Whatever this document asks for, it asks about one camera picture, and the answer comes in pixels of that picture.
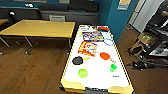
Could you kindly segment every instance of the wooden table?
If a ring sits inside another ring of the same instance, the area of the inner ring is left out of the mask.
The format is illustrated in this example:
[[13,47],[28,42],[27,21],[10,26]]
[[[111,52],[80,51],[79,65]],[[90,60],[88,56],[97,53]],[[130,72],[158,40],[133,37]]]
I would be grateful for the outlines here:
[[74,22],[21,20],[20,22],[1,31],[0,35],[25,36],[30,46],[33,46],[33,44],[27,38],[28,36],[68,38],[70,42],[74,26]]
[[8,22],[8,21],[9,21],[8,19],[0,19],[0,25],[6,23],[6,22]]
[[[94,42],[98,45],[95,57],[78,53],[78,49],[83,41],[82,32],[92,31],[94,32],[95,30],[92,29],[92,27],[87,28],[87,26],[80,26],[78,29],[71,53],[62,75],[60,89],[77,93],[98,91],[107,93],[131,94],[133,92],[133,87],[115,43],[113,45],[107,45],[104,42]],[[110,39],[114,42],[110,32],[101,33],[103,34],[104,39]],[[100,58],[99,54],[101,52],[108,53],[111,58],[116,61],[116,63]],[[74,65],[72,60],[78,56],[81,56],[82,58],[89,57],[90,59],[84,60],[83,64]],[[115,72],[110,71],[109,68],[111,64],[116,64],[117,70]],[[86,78],[79,77],[78,71],[81,68],[84,68],[88,71],[88,76]]]

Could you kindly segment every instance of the table leg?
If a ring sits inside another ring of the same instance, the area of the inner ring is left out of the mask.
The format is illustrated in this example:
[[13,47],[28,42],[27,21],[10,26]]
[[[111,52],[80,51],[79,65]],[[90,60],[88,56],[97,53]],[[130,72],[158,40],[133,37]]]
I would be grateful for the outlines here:
[[69,47],[71,48],[71,39],[69,38]]
[[[10,47],[9,44],[2,38],[0,37],[1,41],[7,46],[7,47]],[[0,55],[3,55],[3,51],[7,49],[6,47],[0,52]]]
[[1,41],[2,41],[3,43],[5,43],[5,45],[6,45],[7,47],[9,47],[9,44],[8,44],[2,37],[0,37],[0,39],[1,39]]
[[29,55],[29,52],[31,51],[31,49],[36,46],[36,42],[34,42],[33,44],[30,42],[30,40],[25,36],[25,39],[27,40],[27,42],[29,43],[30,47],[26,50],[26,55]]

